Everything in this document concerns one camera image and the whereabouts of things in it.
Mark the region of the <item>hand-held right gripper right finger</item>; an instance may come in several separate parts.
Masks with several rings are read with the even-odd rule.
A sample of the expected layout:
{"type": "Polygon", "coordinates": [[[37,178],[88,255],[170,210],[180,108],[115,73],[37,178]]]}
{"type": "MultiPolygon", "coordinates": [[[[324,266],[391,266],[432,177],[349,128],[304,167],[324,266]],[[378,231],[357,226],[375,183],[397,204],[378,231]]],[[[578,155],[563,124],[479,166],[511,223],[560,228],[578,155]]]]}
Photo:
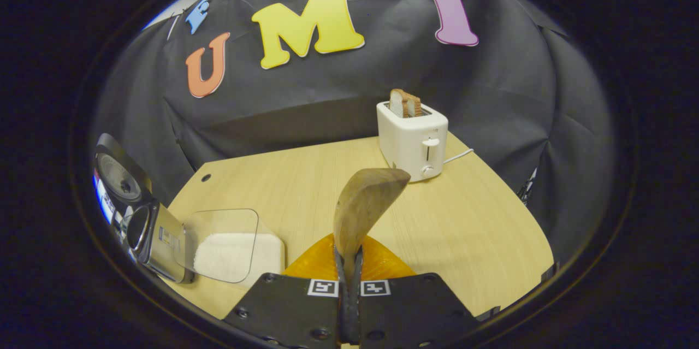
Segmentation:
{"type": "Polygon", "coordinates": [[[440,348],[479,325],[439,274],[415,274],[372,237],[348,282],[348,341],[361,348],[440,348]]]}

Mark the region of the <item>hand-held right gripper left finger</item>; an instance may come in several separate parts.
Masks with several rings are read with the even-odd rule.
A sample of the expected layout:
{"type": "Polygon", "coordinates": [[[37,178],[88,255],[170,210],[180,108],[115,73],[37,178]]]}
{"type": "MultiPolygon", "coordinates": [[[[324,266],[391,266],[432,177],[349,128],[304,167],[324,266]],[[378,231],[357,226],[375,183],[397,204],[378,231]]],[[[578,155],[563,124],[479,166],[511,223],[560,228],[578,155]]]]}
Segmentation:
{"type": "Polygon", "coordinates": [[[342,261],[325,235],[281,274],[261,274],[224,322],[269,345],[340,348],[351,303],[342,261]]]}

